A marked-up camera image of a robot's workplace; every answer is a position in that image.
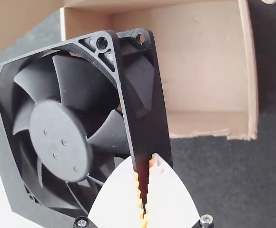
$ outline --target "screw head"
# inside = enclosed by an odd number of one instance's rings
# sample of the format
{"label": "screw head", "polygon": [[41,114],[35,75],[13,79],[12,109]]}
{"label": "screw head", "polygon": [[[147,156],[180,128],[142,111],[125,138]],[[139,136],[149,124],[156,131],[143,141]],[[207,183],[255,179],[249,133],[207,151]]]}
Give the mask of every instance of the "screw head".
{"label": "screw head", "polygon": [[79,227],[87,227],[87,221],[84,220],[84,219],[80,219],[78,222],[77,222],[77,225]]}
{"label": "screw head", "polygon": [[203,215],[202,217],[200,217],[200,225],[202,227],[209,227],[212,225],[213,223],[213,217],[211,215]]}
{"label": "screw head", "polygon": [[95,40],[93,38],[89,40],[89,45],[91,45],[93,48],[96,46]]}
{"label": "screw head", "polygon": [[106,59],[107,59],[110,63],[112,63],[112,62],[114,61],[113,54],[108,53],[108,54],[106,55]]}

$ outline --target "beige cardboard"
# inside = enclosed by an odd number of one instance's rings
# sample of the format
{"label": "beige cardboard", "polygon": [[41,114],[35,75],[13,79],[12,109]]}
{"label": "beige cardboard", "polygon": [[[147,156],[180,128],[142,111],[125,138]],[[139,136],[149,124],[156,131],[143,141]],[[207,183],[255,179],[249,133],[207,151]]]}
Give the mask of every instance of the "beige cardboard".
{"label": "beige cardboard", "polygon": [[0,0],[0,50],[15,45],[17,38],[62,6],[61,0]]}
{"label": "beige cardboard", "polygon": [[[0,48],[61,5],[66,7],[61,9],[62,39],[102,29],[148,28],[155,36],[171,137],[256,138],[256,63],[247,0],[40,3],[39,14],[33,13],[25,29],[9,29],[13,36]],[[29,4],[23,5],[21,11],[32,11]],[[14,16],[12,22],[20,18]]]}

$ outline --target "gray floor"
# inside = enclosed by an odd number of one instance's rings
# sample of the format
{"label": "gray floor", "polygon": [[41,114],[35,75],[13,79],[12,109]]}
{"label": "gray floor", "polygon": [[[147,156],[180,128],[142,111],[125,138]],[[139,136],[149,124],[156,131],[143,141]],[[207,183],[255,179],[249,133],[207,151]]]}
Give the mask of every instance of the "gray floor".
{"label": "gray floor", "polygon": [[[176,172],[199,212],[214,216],[216,228],[276,228],[276,5],[259,0],[249,4],[260,96],[258,139],[200,137],[171,142]],[[0,62],[59,39],[57,12],[0,54]]]}

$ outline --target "computer fan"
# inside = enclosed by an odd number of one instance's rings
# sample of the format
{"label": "computer fan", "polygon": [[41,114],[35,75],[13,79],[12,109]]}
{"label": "computer fan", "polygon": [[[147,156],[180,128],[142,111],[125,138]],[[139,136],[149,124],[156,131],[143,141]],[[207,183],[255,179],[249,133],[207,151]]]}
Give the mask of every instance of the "computer fan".
{"label": "computer fan", "polygon": [[0,120],[12,210],[71,227],[123,159],[170,157],[152,33],[99,31],[0,64]]}

